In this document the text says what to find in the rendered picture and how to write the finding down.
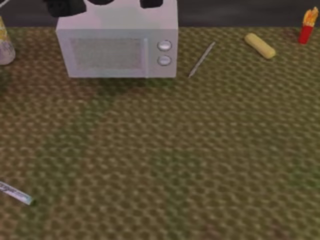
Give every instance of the yellow cylinder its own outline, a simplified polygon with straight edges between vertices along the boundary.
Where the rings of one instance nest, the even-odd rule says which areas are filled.
[[[244,40],[266,59],[271,59],[276,55],[276,50],[254,33],[248,33]]]
[[[16,58],[15,48],[0,16],[0,65],[8,65]]]

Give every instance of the yellow label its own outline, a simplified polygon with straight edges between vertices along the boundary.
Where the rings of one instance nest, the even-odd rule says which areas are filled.
[[[1,16],[0,16],[0,40],[10,41],[6,26],[5,26],[4,21],[2,20]]]

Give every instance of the microwave window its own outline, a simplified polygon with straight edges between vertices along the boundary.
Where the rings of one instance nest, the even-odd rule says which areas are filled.
[[[72,38],[76,67],[81,70],[135,70],[142,68],[141,39]]]

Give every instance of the brown textured surface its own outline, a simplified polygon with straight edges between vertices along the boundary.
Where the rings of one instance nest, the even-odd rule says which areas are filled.
[[[69,79],[53,28],[9,34],[0,181],[37,203],[0,193],[0,240],[320,238],[318,29],[182,28],[178,77],[147,80]]]

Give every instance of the white cable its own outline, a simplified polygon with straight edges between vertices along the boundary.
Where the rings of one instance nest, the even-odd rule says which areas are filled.
[[[4,5],[6,5],[10,0],[4,0],[3,3],[0,3],[0,8],[2,8]]]

